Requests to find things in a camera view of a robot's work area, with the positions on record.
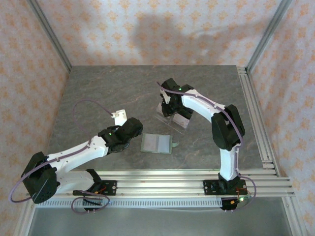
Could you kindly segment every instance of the patterned wallpaper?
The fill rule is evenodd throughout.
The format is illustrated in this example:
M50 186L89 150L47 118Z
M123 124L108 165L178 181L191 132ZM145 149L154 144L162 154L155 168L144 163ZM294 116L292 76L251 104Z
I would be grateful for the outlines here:
M7 195L31 156L45 151L67 71L25 0L0 1L0 235L22 205ZM14 196L21 198L24 187Z
M39 0L73 65L246 66L280 0Z
M252 75L285 175L315 235L315 5L293 1Z

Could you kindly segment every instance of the cable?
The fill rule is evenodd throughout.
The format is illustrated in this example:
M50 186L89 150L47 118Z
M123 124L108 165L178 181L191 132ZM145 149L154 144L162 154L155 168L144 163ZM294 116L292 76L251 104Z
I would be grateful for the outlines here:
M240 197L240 190L239 190L239 188L236 188L236 190L238 191L237 200L239 200L239 197Z
M16 190L16 188L19 186L19 184L20 184L23 180L25 180L27 177L29 177L31 174L33 174L35 171L37 171L37 170L39 170L40 168L42 168L42 167L44 167L44 166L46 166L46 165L48 165L48 164L50 164L50 163L53 163L53 162L55 162L55 161L63 160L63 159L65 159L65 158L67 158L67 157L70 157L70 156L76 155L76 154L78 154L78 153L81 153L82 151L84 151L85 149L87 149L87 148L89 147L89 145L90 145L91 142L92 142L91 136L90 136L89 132L88 132L86 129L84 129L84 128L81 126L81 124L77 121L77 119L75 118L75 108L76 108L76 106L77 106L79 103L84 102L84 101L89 101L89 102L93 102L93 103L97 104L97 105L100 106L104 111L106 111L108 114L110 114L110 115L112 116L112 113L111 113L107 108L103 107L103 106L102 106L101 104L99 104L97 101L94 101L94 100L91 100L91 99L83 99L83 100L78 101L76 104L74 104L74 106L73 106L73 108L72 108L72 118L73 118L73 121L75 122L75 124L78 126L78 128L79 128L81 131L83 131L84 133L86 133L86 134L89 135L90 138L89 138L89 141L88 141L87 145L85 145L85 146L84 146L83 148L81 148L80 150L77 150L77 151L74 151L74 152L72 152L72 153L63 155L63 156L59 157L58 159L55 158L55 159L46 161L46 162L40 164L39 166L35 167L34 169L30 170L29 172L25 173L25 174L16 182L16 184L13 186L13 188L10 190L9 196L8 196L8 200L9 200L10 202L12 202L12 203L22 203L22 202L25 202L25 201L27 201L27 200L29 200L29 199L32 198L31 196L29 196L29 197L27 197L27 198L25 198L25 199L22 199L22 200L13 200L13 199L12 199L12 195L13 195L14 191Z
M228 119L228 120L230 121L230 123L232 124L232 126L233 126L233 128L234 128L234 130L235 130L235 132L236 132L236 134L237 134L237 136L238 136L238 138L239 138L239 140L240 140L240 145L235 148L235 155L234 155L234 158L236 159L236 161L234 162L234 163L235 163L234 170L236 170L236 172L237 172L237 174L238 174L238 176L239 176L240 178L245 178L245 179L248 179L249 181L251 181L252 184L253 184L253 187L254 187L254 195L253 195L253 197L252 197L252 200L251 200L248 204L246 204L246 206L249 205L249 204L255 199L255 197L256 197L256 194L257 194L257 187L256 187L256 184L254 183L254 181L253 181L251 178L246 177L246 176L242 176L242 175L239 173L239 170L238 170L238 153L239 153L239 150L240 150L240 148L242 147L242 145L243 145L243 143L244 143L244 140L243 140L243 137L242 137L240 131L238 130L236 124L234 123L233 119L229 116L229 114L228 114L224 109L222 109L222 108L219 107L219 106L216 106L210 99L208 99L208 98L206 98L206 97L198 96L198 95L192 94L192 93L171 91L171 90L168 90L168 89L163 88L163 87L160 85L159 82L157 82L157 85L160 86L161 90L166 91L166 92L169 92L169 93L179 94L179 95L186 95L186 96L192 96L192 97L196 97L196 98L198 98L198 99L201 99L201 100L205 101L206 103L210 104L212 107L214 107L214 108L218 109L219 111L221 111L221 112L227 117L227 119Z
M96 192L94 192L94 193L100 193L100 194L102 194L102 192L103 192L106 188L107 188L107 186L105 186L105 187L104 187L104 188L102 188L101 190L96 191Z
M95 213L95 212L97 212L97 211L100 211L100 210L103 210L105 207L108 206L108 204L109 204L109 202L110 202L109 197L107 197L106 195L102 195L102 194L99 194L99 193L90 193L90 192L83 191L83 190L78 190L78 191L81 192L81 193L89 194L89 195L100 196L100 197L106 198L106 199L108 200L107 203L106 203L104 206L102 206L102 207L100 207L100 208L98 208L98 209L93 209L93 213ZM73 207L74 202L75 202L76 200L78 200L78 199L83 199L83 200L95 200L96 198L87 198L87 197L83 196L83 197L78 197L78 198L74 199L74 200L72 201L72 203L71 203L71 210L72 210L74 213L79 214L79 215L89 214L89 213L90 213L89 210L88 210L88 211L84 211L84 212L78 212L78 211L76 211L76 210L74 209L74 207Z
M236 190L246 190L250 195L252 195L252 193L248 190L248 189L246 189L246 188L236 188Z

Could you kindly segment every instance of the orange floral pattern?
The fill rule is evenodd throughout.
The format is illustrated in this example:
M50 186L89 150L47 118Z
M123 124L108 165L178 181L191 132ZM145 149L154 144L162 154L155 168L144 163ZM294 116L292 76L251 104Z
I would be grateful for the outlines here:
M27 1L0 1L0 35L0 235L11 236L21 205L9 190L48 145L67 71Z
M73 65L246 66L280 0L39 3Z
M310 235L315 235L314 4L292 2L253 74L282 172L293 180Z

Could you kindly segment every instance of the black mounting bracket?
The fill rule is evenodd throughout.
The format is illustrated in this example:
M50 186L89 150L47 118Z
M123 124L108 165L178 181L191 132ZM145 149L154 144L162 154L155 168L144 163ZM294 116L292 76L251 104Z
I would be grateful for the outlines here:
M206 179L202 184L205 195L247 195L246 182L239 176L226 181L219 173L219 179Z
M86 190L87 192L103 194L106 196L116 195L117 191L116 180L102 180L95 170L87 169L86 171L90 173L94 181L94 184L88 190ZM93 196L92 194L85 194L77 190L73 191L72 194L74 196Z

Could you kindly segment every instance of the metal panel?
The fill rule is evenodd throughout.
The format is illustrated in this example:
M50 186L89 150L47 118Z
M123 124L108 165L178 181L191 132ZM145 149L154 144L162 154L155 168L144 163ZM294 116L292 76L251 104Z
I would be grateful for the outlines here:
M267 179L275 179L277 176L276 175L255 175L251 176L253 180L267 180ZM149 180L198 180L198 181L203 181L205 179L218 179L217 175L211 175L211 176L206 176L206 175L198 175L198 176L135 176L135 177L129 177L129 176L102 176L102 179L107 179L107 180L138 180L138 181L149 181Z
M121 170L121 171L97 171L100 176L216 176L219 170ZM249 169L240 170L242 175L275 175L275 170Z
M37 208L70 208L73 199L70 198L51 198L41 204ZM83 205L83 201L76 201L74 203L76 208L92 206L87 203ZM220 198L115 198L111 197L109 205L106 208L200 208L200 207L221 207L222 201Z
M55 47L58 55L60 56L61 60L63 61L64 66L66 67L68 73L70 73L72 65L71 65L67 55L65 54L58 38L56 37L53 29L51 28L43 10L39 6L37 0L27 0L27 2L29 3L29 5L30 5L31 9L33 10L34 14L36 15L36 17L38 18L41 26L43 27L44 31L46 32L51 43Z
M275 168L273 163L262 163L262 167L264 169L274 169Z
M258 142L258 148L262 161L272 161L277 176L280 176L278 164L275 159L275 154L268 138L264 122L262 119L262 112L259 103L257 102L257 95L252 85L251 75L247 75L245 71L239 71L239 77L242 88L245 94L248 110L254 127L254 133Z
M290 236L282 200L257 198L235 213L216 208L108 208L77 215L36 209L29 236Z
M287 186L291 187L288 178L277 178L276 180L255 180L257 187L263 186ZM253 184L248 181L247 187L252 187ZM202 188L202 180L182 180L182 181L119 181L119 189L125 188Z
M291 227L293 236L307 236L307 230L300 212L297 199L283 197L282 198L286 215Z
M262 52L264 51L266 45L269 42L269 39L272 37L273 33L275 32L278 24L280 23L282 17L284 16L286 10L288 9L292 0L282 0L276 10L275 15L271 19L263 37L261 38L256 50L254 51L248 65L247 71L250 72L255 67L259 57L261 56Z
M254 192L253 187L248 187L247 188L251 193ZM285 187L265 187L265 188L257 188L257 196L259 197L260 194L264 194L264 196L272 196L272 193L277 193L277 196L288 196L294 194L292 188L285 188ZM168 195L171 194L176 194L176 195L184 195L184 196L203 196L204 191L203 188L198 188L198 187L183 187L183 188L118 188L117 189L117 194L116 196L124 196L127 197L128 195L130 196L135 196L137 195L138 197L141 197L142 194L149 196L150 194L153 194L156 196L157 194L159 196L165 196L167 197Z
M35 213L36 207L34 206L35 204L32 201L23 203L20 218L13 233L14 236L24 236L28 234Z

